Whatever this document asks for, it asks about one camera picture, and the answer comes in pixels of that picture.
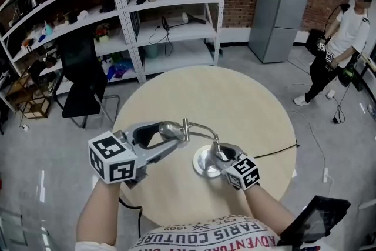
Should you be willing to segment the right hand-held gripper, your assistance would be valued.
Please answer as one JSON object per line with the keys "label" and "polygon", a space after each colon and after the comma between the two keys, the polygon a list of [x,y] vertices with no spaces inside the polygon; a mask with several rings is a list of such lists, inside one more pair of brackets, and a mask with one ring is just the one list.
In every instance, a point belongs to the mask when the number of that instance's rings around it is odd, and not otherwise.
{"label": "right hand-held gripper", "polygon": [[259,185],[260,174],[254,158],[242,155],[244,152],[237,145],[220,144],[220,153],[213,156],[213,163],[219,170],[224,170],[227,181],[236,190],[247,190]]}

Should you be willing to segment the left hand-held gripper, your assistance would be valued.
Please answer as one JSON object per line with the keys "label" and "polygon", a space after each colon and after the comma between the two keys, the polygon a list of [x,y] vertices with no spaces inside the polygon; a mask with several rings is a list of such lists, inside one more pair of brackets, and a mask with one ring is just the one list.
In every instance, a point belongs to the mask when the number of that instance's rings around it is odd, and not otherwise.
{"label": "left hand-held gripper", "polygon": [[137,170],[157,163],[179,145],[177,139],[166,140],[151,147],[161,122],[142,122],[115,133],[107,131],[88,141],[91,167],[106,183],[135,180]]}

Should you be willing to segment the silver desk lamp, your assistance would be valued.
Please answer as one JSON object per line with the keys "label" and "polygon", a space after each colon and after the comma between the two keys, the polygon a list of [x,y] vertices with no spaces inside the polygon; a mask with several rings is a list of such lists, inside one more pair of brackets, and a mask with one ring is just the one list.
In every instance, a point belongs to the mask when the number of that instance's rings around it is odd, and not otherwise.
{"label": "silver desk lamp", "polygon": [[191,136],[198,136],[211,141],[211,145],[203,146],[196,151],[193,157],[193,168],[195,172],[205,178],[216,178],[220,176],[221,169],[217,166],[217,160],[223,160],[220,155],[220,141],[216,132],[208,126],[183,119],[180,125],[173,121],[163,121],[159,125],[159,134],[162,139],[177,140],[179,146],[186,146]]}

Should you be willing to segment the person's left forearm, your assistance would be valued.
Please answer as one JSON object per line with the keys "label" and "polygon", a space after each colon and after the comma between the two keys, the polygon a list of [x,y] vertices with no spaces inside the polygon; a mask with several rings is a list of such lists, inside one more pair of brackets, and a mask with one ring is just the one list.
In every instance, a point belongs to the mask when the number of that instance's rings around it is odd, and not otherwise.
{"label": "person's left forearm", "polygon": [[120,183],[106,184],[99,179],[79,216],[78,242],[114,246],[118,236]]}

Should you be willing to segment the person's right forearm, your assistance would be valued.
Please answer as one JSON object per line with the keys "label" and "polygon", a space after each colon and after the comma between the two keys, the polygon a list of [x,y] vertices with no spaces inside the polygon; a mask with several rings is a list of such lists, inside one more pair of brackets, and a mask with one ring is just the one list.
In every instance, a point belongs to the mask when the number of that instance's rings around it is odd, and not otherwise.
{"label": "person's right forearm", "polygon": [[253,217],[278,236],[294,222],[295,216],[260,185],[248,188],[244,195]]}

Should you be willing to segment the blue plastic bags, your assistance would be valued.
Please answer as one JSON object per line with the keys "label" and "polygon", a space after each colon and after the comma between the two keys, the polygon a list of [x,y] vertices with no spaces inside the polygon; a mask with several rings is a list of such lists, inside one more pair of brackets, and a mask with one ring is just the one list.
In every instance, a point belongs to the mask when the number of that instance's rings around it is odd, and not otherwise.
{"label": "blue plastic bags", "polygon": [[128,59],[121,59],[116,63],[112,63],[107,71],[107,80],[111,80],[112,78],[121,79],[132,66],[132,62]]}

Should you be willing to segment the black office chair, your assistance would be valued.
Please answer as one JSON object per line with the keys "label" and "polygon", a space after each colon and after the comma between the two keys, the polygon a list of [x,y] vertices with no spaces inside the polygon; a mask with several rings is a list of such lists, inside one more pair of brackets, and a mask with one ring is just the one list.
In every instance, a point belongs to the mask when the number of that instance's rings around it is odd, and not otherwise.
{"label": "black office chair", "polygon": [[[88,116],[103,113],[111,125],[110,117],[102,101],[116,99],[115,112],[118,113],[120,96],[105,95],[108,79],[101,67],[95,51],[91,31],[81,28],[60,36],[57,39],[61,55],[62,73],[56,81],[52,96],[62,110],[62,117],[69,118],[79,128],[84,129]],[[72,82],[65,103],[60,103],[57,90],[66,78]]]}

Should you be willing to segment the white printed t-shirt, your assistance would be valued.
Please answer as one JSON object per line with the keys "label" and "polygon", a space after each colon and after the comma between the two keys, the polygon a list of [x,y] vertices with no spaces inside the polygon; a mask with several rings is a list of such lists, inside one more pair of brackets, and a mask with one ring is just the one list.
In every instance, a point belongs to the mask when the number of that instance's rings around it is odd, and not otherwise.
{"label": "white printed t-shirt", "polygon": [[256,219],[231,215],[206,222],[156,228],[128,251],[264,251],[279,237]]}

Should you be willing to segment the teal bucket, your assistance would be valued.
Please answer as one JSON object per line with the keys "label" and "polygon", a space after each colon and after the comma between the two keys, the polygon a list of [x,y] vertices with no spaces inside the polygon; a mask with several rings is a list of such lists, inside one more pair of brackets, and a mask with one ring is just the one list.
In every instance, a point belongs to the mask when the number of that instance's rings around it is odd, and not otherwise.
{"label": "teal bucket", "polygon": [[158,57],[159,51],[158,51],[158,45],[157,44],[144,46],[143,48],[144,48],[145,55],[146,55],[147,58],[154,59],[154,58]]}

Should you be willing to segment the white metal shelf unit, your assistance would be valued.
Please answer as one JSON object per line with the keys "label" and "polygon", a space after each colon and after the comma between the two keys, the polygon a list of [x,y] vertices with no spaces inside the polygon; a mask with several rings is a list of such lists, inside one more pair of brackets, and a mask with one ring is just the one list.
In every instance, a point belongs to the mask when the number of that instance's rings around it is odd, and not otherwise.
{"label": "white metal shelf unit", "polygon": [[[17,0],[5,0],[2,5],[0,5],[0,12],[6,8],[9,4],[14,3]],[[140,83],[144,83],[146,78],[141,70],[142,63],[139,58],[138,50],[136,49],[136,41],[133,34],[130,33],[132,26],[130,13],[128,9],[128,0],[114,0],[116,9],[110,12],[100,12],[98,7],[93,8],[88,11],[88,16],[82,20],[78,20],[75,23],[65,25],[60,27],[58,30],[54,30],[50,35],[48,35],[41,42],[35,42],[27,48],[21,48],[20,51],[11,57],[7,46],[5,45],[5,40],[7,40],[13,31],[17,30],[24,22],[29,18],[34,16],[40,10],[46,8],[57,0],[47,0],[44,3],[38,5],[36,8],[32,9],[24,18],[22,18],[18,23],[15,24],[4,36],[0,35],[0,43],[2,44],[11,64],[14,64],[25,55],[35,51],[41,46],[56,41],[59,37],[64,36],[70,32],[77,31],[88,25],[92,25],[96,22],[105,21],[110,18],[118,17],[122,27],[122,32],[118,35],[111,36],[107,42],[96,42],[95,51],[97,56],[109,55],[112,53],[128,51],[133,64],[133,71],[126,72],[125,75],[120,78],[120,80],[137,78]]]}
{"label": "white metal shelf unit", "polygon": [[[148,76],[176,68],[217,64],[224,0],[128,0],[127,11],[132,23],[130,33],[135,37],[146,80]],[[161,17],[173,26],[183,22],[184,12],[207,22],[163,29]],[[159,55],[149,59],[143,47],[155,44]]]}

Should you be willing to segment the black tablet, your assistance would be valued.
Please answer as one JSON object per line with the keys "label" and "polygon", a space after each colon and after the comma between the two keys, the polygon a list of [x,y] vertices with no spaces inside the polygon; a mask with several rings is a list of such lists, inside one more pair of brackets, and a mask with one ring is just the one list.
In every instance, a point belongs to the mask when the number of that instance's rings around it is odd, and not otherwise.
{"label": "black tablet", "polygon": [[351,203],[345,199],[315,196],[299,216],[281,233],[279,246],[298,251],[304,243],[314,243],[330,235],[331,229],[347,214]]}

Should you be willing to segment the potted flowers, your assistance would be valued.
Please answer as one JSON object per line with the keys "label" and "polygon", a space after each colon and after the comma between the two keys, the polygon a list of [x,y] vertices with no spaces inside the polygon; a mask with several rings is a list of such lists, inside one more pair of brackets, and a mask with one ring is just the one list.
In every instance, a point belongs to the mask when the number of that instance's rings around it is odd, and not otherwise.
{"label": "potted flowers", "polygon": [[104,43],[109,40],[109,24],[102,23],[96,27],[95,40],[97,43]]}

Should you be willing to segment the black bin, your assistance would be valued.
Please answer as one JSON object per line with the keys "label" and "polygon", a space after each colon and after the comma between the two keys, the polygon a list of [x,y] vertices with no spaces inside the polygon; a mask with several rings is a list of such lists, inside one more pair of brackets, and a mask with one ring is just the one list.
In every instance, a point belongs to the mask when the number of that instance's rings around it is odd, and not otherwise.
{"label": "black bin", "polygon": [[319,29],[311,29],[308,34],[307,41],[305,43],[305,47],[308,51],[317,56],[318,54],[318,40],[323,38],[324,39],[324,32]]}

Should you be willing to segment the wooden tiered cart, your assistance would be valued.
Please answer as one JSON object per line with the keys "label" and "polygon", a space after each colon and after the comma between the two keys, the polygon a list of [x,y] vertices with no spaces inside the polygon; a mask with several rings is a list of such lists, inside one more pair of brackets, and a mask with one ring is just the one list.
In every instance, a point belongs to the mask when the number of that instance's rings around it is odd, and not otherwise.
{"label": "wooden tiered cart", "polygon": [[6,100],[27,119],[48,117],[51,97],[47,84],[36,83],[30,74],[23,74],[8,89]]}

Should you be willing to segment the grey refrigerator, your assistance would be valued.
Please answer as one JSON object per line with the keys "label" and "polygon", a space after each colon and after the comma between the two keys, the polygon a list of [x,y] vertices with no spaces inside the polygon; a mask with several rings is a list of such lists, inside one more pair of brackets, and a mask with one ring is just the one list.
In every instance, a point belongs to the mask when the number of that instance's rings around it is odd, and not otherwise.
{"label": "grey refrigerator", "polygon": [[288,59],[308,0],[257,0],[248,47],[262,63]]}

